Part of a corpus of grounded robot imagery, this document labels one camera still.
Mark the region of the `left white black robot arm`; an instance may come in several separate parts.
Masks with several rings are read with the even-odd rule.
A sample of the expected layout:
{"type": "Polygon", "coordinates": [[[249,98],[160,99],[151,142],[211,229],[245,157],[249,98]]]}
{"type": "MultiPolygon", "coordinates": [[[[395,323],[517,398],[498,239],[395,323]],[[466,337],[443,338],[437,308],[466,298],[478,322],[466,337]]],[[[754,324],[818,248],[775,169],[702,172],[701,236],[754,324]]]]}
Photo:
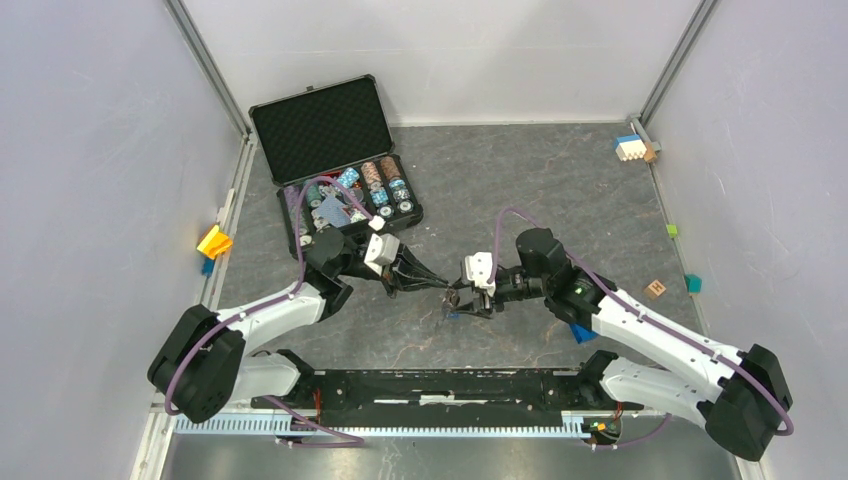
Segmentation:
{"type": "Polygon", "coordinates": [[[296,281],[281,291],[238,307],[213,311],[197,304],[182,313],[147,372],[168,414],[202,423],[231,401],[263,395],[306,405],[313,379],[283,354],[254,353],[338,313],[353,292],[347,277],[377,281],[390,297],[450,285],[390,233],[355,239],[326,227],[299,260],[296,281]]]}

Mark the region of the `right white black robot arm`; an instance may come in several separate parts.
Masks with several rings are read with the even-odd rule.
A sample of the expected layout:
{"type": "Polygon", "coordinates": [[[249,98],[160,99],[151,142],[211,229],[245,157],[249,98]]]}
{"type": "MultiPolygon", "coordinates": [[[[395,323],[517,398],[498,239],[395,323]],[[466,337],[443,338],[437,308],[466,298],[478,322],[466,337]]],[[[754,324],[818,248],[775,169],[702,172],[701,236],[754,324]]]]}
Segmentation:
{"type": "Polygon", "coordinates": [[[541,299],[557,319],[655,363],[596,352],[577,382],[585,405],[633,403],[685,419],[748,461],[760,460],[774,437],[794,433],[791,393],[772,351],[721,343],[655,312],[568,252],[547,228],[522,232],[516,249],[520,263],[510,269],[499,266],[496,251],[463,259],[458,283],[475,293],[473,313],[489,316],[509,302],[541,299]]]}

